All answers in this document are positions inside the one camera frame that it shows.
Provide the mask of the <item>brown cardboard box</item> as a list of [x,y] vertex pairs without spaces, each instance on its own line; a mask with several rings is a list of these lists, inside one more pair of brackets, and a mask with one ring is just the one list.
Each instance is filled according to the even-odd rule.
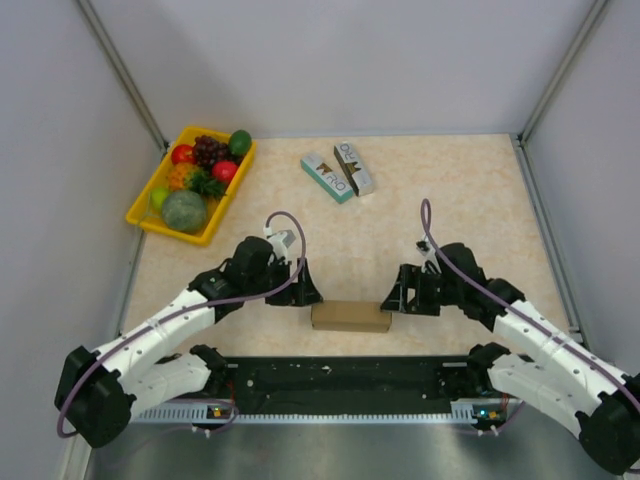
[[312,306],[311,325],[315,330],[386,333],[392,314],[382,311],[376,302],[325,301]]

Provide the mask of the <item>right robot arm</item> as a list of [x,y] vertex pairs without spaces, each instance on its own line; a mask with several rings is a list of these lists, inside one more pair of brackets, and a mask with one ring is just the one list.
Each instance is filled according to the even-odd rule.
[[488,278],[462,243],[417,247],[423,265],[403,264],[380,308],[437,316],[455,306],[469,319],[518,346],[473,347],[466,380],[476,394],[516,397],[555,420],[602,469],[639,468],[639,378],[602,360],[547,320],[502,278]]

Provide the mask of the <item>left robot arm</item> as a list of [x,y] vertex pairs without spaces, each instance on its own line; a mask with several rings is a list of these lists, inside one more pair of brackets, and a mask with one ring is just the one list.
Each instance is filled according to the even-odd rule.
[[93,350],[80,346],[64,361],[54,405],[57,433],[70,424],[92,448],[116,439],[141,413],[188,393],[216,396],[226,387],[224,359],[196,346],[175,356],[184,341],[247,302],[304,306],[304,257],[290,249],[304,239],[291,230],[249,236],[219,267],[198,274],[176,298],[133,330]]

